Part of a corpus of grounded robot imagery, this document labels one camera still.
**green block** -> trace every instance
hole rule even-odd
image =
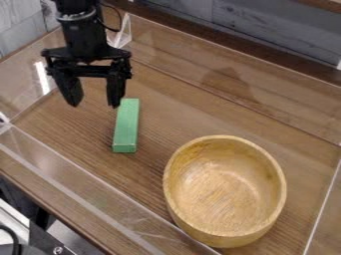
[[[119,106],[116,127],[114,131],[112,151],[134,153],[138,149],[140,100],[123,99]]]

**wooden tabletop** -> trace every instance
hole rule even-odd
[[[317,8],[325,9],[330,12],[341,13],[340,0],[298,0],[298,1]]]
[[[104,188],[108,184],[171,221],[162,178],[173,152],[207,134],[241,136],[278,160],[288,180],[288,202],[269,234],[251,245],[222,253],[301,254],[340,160],[340,88],[144,19],[134,17],[132,22],[135,76],[127,97],[142,100],[138,152],[111,152],[116,111],[107,106],[106,81],[84,79],[86,98],[78,108],[56,93],[15,125],[103,182],[92,182],[92,175],[79,176],[71,168],[44,160],[44,152],[29,149],[27,156],[44,168],[40,178],[4,153],[1,173],[107,252],[132,254],[135,244],[115,231],[110,219],[80,206],[83,202],[74,203],[68,192],[51,186],[44,176],[74,190],[107,216],[115,217],[118,210],[112,192]],[[60,43],[56,31],[27,48],[24,55],[11,57],[12,67],[17,57],[27,72],[4,72],[1,64],[4,81],[36,84],[32,64],[39,61],[39,48]],[[15,100],[1,103],[16,110]],[[329,236],[328,228],[321,231],[318,247],[338,254],[340,242]]]

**bolt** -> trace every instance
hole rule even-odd
[[[56,247],[55,249],[53,249],[53,254],[55,255],[60,255],[63,253],[63,248],[62,247]]]

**wall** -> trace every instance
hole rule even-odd
[[[52,15],[51,0],[0,0],[0,57],[16,51],[56,27]]]
[[[142,0],[167,12],[336,66],[341,14],[294,0]]]

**bowl rim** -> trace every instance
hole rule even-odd
[[[261,153],[265,155],[265,157],[270,160],[274,169],[277,171],[278,174],[278,179],[279,179],[279,200],[278,203],[275,205],[275,208],[270,214],[270,216],[255,226],[253,226],[247,231],[243,231],[242,234],[233,234],[233,232],[221,232],[221,231],[207,231],[207,229],[201,228],[195,225],[191,224],[191,222],[185,220],[185,217],[182,215],[182,212],[178,210],[177,206],[175,206],[175,202],[171,198],[171,191],[170,191],[170,175],[171,175],[171,165],[173,162],[177,158],[177,156],[179,155],[179,153],[191,145],[194,145],[195,143],[199,143],[205,140],[209,139],[230,139],[230,140],[237,140],[241,141],[242,143],[245,143],[246,145],[250,145],[253,148],[255,148],[258,151],[261,151]],[[166,196],[166,200],[167,200],[167,204],[168,207],[173,211],[173,213],[175,214],[175,216],[181,219],[181,221],[189,225],[193,229],[195,229],[197,231],[206,233],[211,236],[215,237],[243,237],[243,236],[249,236],[253,235],[255,233],[258,233],[259,231],[262,231],[263,229],[267,229],[273,223],[275,222],[275,219],[278,218],[278,215],[282,211],[283,205],[285,205],[285,201],[286,201],[286,195],[288,195],[288,187],[286,187],[286,180],[285,180],[285,175],[282,172],[282,168],[277,162],[277,160],[274,159],[274,157],[270,155],[270,153],[259,146],[257,145],[254,142],[249,141],[247,139],[234,136],[234,135],[226,135],[226,134],[217,134],[217,135],[206,135],[202,137],[198,137],[195,139],[193,139],[191,141],[189,141],[185,145],[182,145],[177,151],[174,152],[174,154],[171,155],[171,158],[168,160],[167,166],[166,166],[166,171],[164,171],[164,178],[163,178],[163,188],[164,188],[164,196]]]

